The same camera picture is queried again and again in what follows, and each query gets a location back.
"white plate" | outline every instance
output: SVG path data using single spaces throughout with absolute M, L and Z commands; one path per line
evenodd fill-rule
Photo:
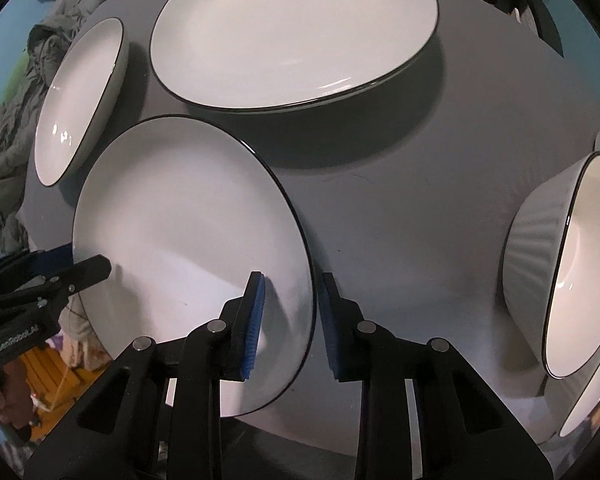
M 171 92 L 196 104 L 315 105 L 395 75 L 437 22 L 437 0 L 169 0 L 151 60 Z
M 111 276 L 80 295 L 113 357 L 139 335 L 186 336 L 259 270 L 267 288 L 255 368 L 245 383 L 222 384 L 222 416 L 259 409 L 295 378 L 315 319 L 304 237 L 280 184 L 229 134 L 170 116 L 118 137 L 75 212 L 74 259 L 98 253 Z
M 108 18 L 62 60 L 36 128 L 34 159 L 45 186 L 77 170 L 91 153 L 120 93 L 128 51 L 122 22 Z

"plate rim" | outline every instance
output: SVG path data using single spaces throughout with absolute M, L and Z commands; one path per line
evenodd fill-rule
M 291 215 L 293 216 L 294 221 L 296 222 L 296 226 L 298 227 L 298 231 L 299 231 L 300 237 L 302 239 L 302 244 L 304 245 L 304 254 L 306 255 L 306 259 L 307 259 L 307 265 L 308 265 L 308 268 L 309 268 L 309 276 L 310 276 L 310 279 L 311 279 L 311 288 L 312 288 L 311 326 L 310 326 L 310 329 L 309 329 L 309 335 L 308 335 L 307 342 L 306 342 L 306 348 L 304 349 L 304 355 L 302 356 L 302 359 L 301 359 L 301 361 L 300 361 L 300 363 L 298 365 L 298 369 L 293 374 L 292 379 L 284 386 L 284 388 L 282 388 L 282 390 L 277 395 L 275 395 L 271 400 L 269 400 L 268 402 L 266 402 L 265 404 L 263 404 L 259 408 L 255 408 L 254 410 L 249 410 L 249 411 L 246 411 L 246 412 L 240 412 L 240 413 L 237 413 L 236 415 L 231 415 L 231 416 L 249 415 L 250 413 L 254 413 L 254 412 L 257 412 L 258 410 L 266 408 L 267 406 L 269 406 L 270 404 L 272 404 L 273 402 L 275 402 L 276 400 L 278 400 L 291 387 L 291 385 L 296 382 L 296 379 L 300 375 L 300 372 L 304 368 L 304 364 L 305 364 L 307 358 L 309 357 L 309 352 L 310 352 L 310 350 L 312 348 L 312 345 L 313 345 L 313 342 L 314 342 L 315 325 L 316 325 L 316 319 L 317 319 L 317 280 L 316 280 L 316 270 L 315 270 L 314 261 L 313 261 L 312 256 L 311 256 L 311 252 L 309 250 L 309 245 L 307 243 L 306 235 L 304 234 L 304 229 L 302 228 L 302 224 L 301 224 L 300 219 L 298 217 L 298 213 L 296 212 L 293 204 L 291 203 L 291 200 L 290 200 L 289 196 L 287 195 L 284 187 L 282 186 L 282 183 L 278 180 L 278 178 L 273 173 L 273 171 L 271 170 L 271 168 L 269 167 L 269 165 L 258 155 L 258 153 L 251 146 L 249 146 L 246 142 L 244 142 L 243 140 L 241 140 L 238 137 L 236 137 L 233 133 L 227 131 L 227 129 L 225 129 L 223 127 L 220 127 L 217 123 L 215 123 L 213 121 L 210 121 L 210 120 L 207 120 L 207 119 L 195 118 L 195 117 L 192 117 L 192 116 L 187 115 L 187 114 L 161 114 L 161 115 L 157 115 L 157 116 L 151 116 L 151 117 L 148 117 L 148 118 L 144 118 L 141 121 L 138 121 L 136 124 L 133 124 L 132 126 L 126 128 L 122 133 L 119 134 L 119 136 L 117 136 L 115 139 L 113 139 L 107 145 L 107 147 L 104 148 L 104 150 L 102 150 L 102 152 L 98 156 L 97 160 L 94 162 L 94 165 L 97 163 L 98 160 L 100 160 L 100 157 L 107 151 L 107 149 L 109 148 L 109 146 L 111 146 L 120 137 L 122 137 L 125 134 L 127 134 L 130 130 L 132 130 L 136 126 L 139 126 L 140 124 L 143 124 L 143 123 L 148 123 L 148 122 L 151 122 L 151 121 L 160 120 L 160 119 L 166 119 L 166 118 L 187 119 L 189 121 L 197 121 L 197 122 L 200 122 L 200 123 L 208 124 L 209 126 L 213 126 L 213 127 L 217 128 L 218 130 L 220 130 L 221 132 L 227 134 L 233 140 L 235 140 L 236 142 L 238 142 L 247 152 L 251 153 L 251 155 L 253 155 L 255 157 L 255 159 L 260 163 L 260 165 L 264 168 L 264 170 L 267 171 L 267 173 L 269 174 L 269 176 L 272 178 L 273 182 L 276 184 L 276 187 L 278 188 L 278 191 L 282 195 L 282 198 L 285 200 L 286 206 L 289 208 L 289 211 L 291 212 Z M 84 185 L 87 183 L 87 180 L 89 179 L 89 175 L 91 174 L 91 170 L 92 169 L 93 169 L 93 167 L 90 168 L 89 173 L 87 174 L 87 177 L 86 177 L 86 179 L 84 181 L 84 184 L 82 185 L 82 188 L 80 189 L 80 195 L 78 196 L 78 201 L 77 201 L 77 204 L 76 204 L 76 207 L 75 207 L 74 222 L 72 224 L 72 258 L 73 258 L 74 262 L 75 262 L 75 251 L 74 251 L 74 249 L 75 249 L 75 224 L 76 224 L 76 219 L 78 218 L 77 212 L 78 212 L 78 207 L 80 205 L 80 199 L 82 197 L 82 190 L 84 189 Z M 89 314 L 87 313 L 86 309 L 85 309 L 85 314 L 87 315 L 87 319 L 88 319 L 89 318 Z
M 96 115 L 96 111 L 98 110 L 98 108 L 100 108 L 100 105 L 102 104 L 102 99 L 103 99 L 104 95 L 107 93 L 107 89 L 109 89 L 109 87 L 112 85 L 112 79 L 113 79 L 113 73 L 114 73 L 115 67 L 120 62 L 120 55 L 122 54 L 123 47 L 125 45 L 125 41 L 128 39 L 126 37 L 125 24 L 122 22 L 122 20 L 120 18 L 116 17 L 116 16 L 111 16 L 110 18 L 105 18 L 104 20 L 99 21 L 98 23 L 96 23 L 95 25 L 93 25 L 93 27 L 91 27 L 89 30 L 87 30 L 87 32 L 85 32 L 80 37 L 80 39 L 78 39 L 78 41 L 75 42 L 75 44 L 80 43 L 82 41 L 82 38 L 84 38 L 87 34 L 89 34 L 94 28 L 96 28 L 97 26 L 99 26 L 101 23 L 108 22 L 109 20 L 113 20 L 113 21 L 118 22 L 120 24 L 120 27 L 122 28 L 122 35 L 120 35 L 120 44 L 118 45 L 118 53 L 116 54 L 116 59 L 115 59 L 115 61 L 113 63 L 113 69 L 109 73 L 109 77 L 107 78 L 107 83 L 106 83 L 106 85 L 104 87 L 104 90 L 100 94 L 100 98 L 98 99 L 98 104 L 96 105 L 95 110 L 93 111 L 93 114 L 91 114 L 91 119 L 89 119 L 89 124 L 87 124 L 87 127 L 84 129 L 84 133 L 82 134 L 82 138 L 80 139 L 80 143 L 78 143 L 78 147 L 75 149 L 74 154 L 72 155 L 72 157 L 69 160 L 68 164 L 66 165 L 66 167 L 62 171 L 62 174 L 54 182 L 52 182 L 51 184 L 45 184 L 44 182 L 42 182 L 42 180 L 40 179 L 40 176 L 38 174 L 38 165 L 36 164 L 36 141 L 35 141 L 35 138 L 34 138 L 34 142 L 33 142 L 33 150 L 34 150 L 33 160 L 34 160 L 34 165 L 36 167 L 36 176 L 38 177 L 38 180 L 40 181 L 40 184 L 42 184 L 45 187 L 55 186 L 58 182 L 60 182 L 64 178 L 64 176 L 67 174 L 67 171 L 69 171 L 69 169 L 71 168 L 71 165 L 74 163 L 75 156 L 78 154 L 78 152 L 80 150 L 80 147 L 82 145 L 82 141 L 84 140 L 84 137 L 86 136 L 87 132 L 91 128 L 91 125 L 93 124 L 93 118 Z M 73 45 L 74 44 L 72 43 L 72 47 L 64 55 L 64 58 L 62 58 L 62 61 L 60 62 L 60 65 L 62 65 L 62 62 L 64 62 L 64 60 L 67 58 L 67 56 L 73 50 Z M 53 85 L 55 79 L 56 79 L 56 76 L 54 76 L 54 78 L 51 80 L 51 85 Z M 38 136 L 38 125 L 39 124 L 40 124 L 40 120 L 38 120 L 38 124 L 36 124 L 36 137 Z
M 162 86 L 162 88 L 164 88 L 170 95 L 172 95 L 176 99 L 193 104 L 204 110 L 215 111 L 215 112 L 224 112 L 224 113 L 230 113 L 230 114 L 266 114 L 266 113 L 280 113 L 280 112 L 285 112 L 288 110 L 301 110 L 303 108 L 311 108 L 311 107 L 319 106 L 321 104 L 326 104 L 329 102 L 346 99 L 347 97 L 351 97 L 355 94 L 360 94 L 362 92 L 370 90 L 373 87 L 378 86 L 379 84 L 382 84 L 385 81 L 388 81 L 389 79 L 391 79 L 392 77 L 398 75 L 400 72 L 405 70 L 409 65 L 411 65 L 412 62 L 415 62 L 420 57 L 420 54 L 424 51 L 425 47 L 429 43 L 431 43 L 431 41 L 433 40 L 433 37 L 436 35 L 436 33 L 438 31 L 438 25 L 440 24 L 440 1 L 435 0 L 436 22 L 433 25 L 433 29 L 432 29 L 431 34 L 430 34 L 429 38 L 427 39 L 427 41 L 425 41 L 425 43 L 420 47 L 420 49 L 413 56 L 411 56 L 405 62 L 398 65 L 397 67 L 390 70 L 389 72 L 379 75 L 378 77 L 376 77 L 375 79 L 371 79 L 370 81 L 366 81 L 366 82 L 360 83 L 359 85 L 354 86 L 352 88 L 343 90 L 342 92 L 337 92 L 334 94 L 315 97 L 312 99 L 306 99 L 304 101 L 297 101 L 297 102 L 293 102 L 293 103 L 286 103 L 286 104 L 266 106 L 266 107 L 250 107 L 250 108 L 219 107 L 219 106 L 213 106 L 213 105 L 205 105 L 202 103 L 197 103 L 195 101 L 190 101 L 186 97 L 176 94 L 176 92 L 172 91 L 162 81 L 162 79 L 160 78 L 160 75 L 158 74 L 157 70 L 155 69 L 154 56 L 153 56 L 155 26 L 157 25 L 158 20 L 160 19 L 160 16 L 162 15 L 162 13 L 164 11 L 164 8 L 167 6 L 167 4 L 170 1 L 171 0 L 167 0 L 160 8 L 160 12 L 158 13 L 158 16 L 156 17 L 154 24 L 151 28 L 151 37 L 149 38 L 149 56 L 148 56 L 149 66 L 151 67 L 151 70 L 154 73 L 155 78 L 158 80 L 158 83 L 160 83 L 160 86 Z

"table surface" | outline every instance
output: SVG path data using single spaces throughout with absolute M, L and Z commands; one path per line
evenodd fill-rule
M 72 240 L 75 205 L 97 156 L 138 121 L 210 120 L 241 138 L 285 187 L 317 267 L 368 319 L 401 338 L 447 338 L 536 442 L 555 431 L 544 373 L 500 289 L 509 225 L 541 182 L 592 150 L 600 102 L 528 29 L 480 0 L 439 0 L 437 33 L 391 80 L 306 110 L 205 110 L 152 72 L 152 26 L 167 0 L 109 0 L 81 30 L 119 17 L 130 55 L 109 124 L 85 165 L 45 188 L 33 160 L 21 211 L 33 242 Z M 243 420 L 346 454 L 358 441 L 360 386 L 333 380 L 320 324 L 304 367 L 274 403 Z

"teal wall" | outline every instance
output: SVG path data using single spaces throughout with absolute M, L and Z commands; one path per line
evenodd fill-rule
M 600 38 L 572 0 L 543 0 L 560 32 L 564 59 L 575 65 L 600 96 Z

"metal screw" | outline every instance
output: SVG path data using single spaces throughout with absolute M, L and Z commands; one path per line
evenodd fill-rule
M 222 332 L 226 328 L 226 323 L 222 319 L 213 319 L 206 324 L 206 329 L 209 332 Z
M 149 346 L 151 346 L 151 338 L 141 335 L 140 337 L 136 337 L 131 345 L 133 346 L 134 350 L 146 350 L 149 348 Z
M 449 350 L 449 341 L 442 339 L 441 337 L 437 337 L 431 341 L 431 348 L 433 348 L 436 352 L 446 352 Z
M 360 321 L 358 323 L 358 330 L 363 334 L 372 334 L 376 331 L 376 324 L 373 321 Z

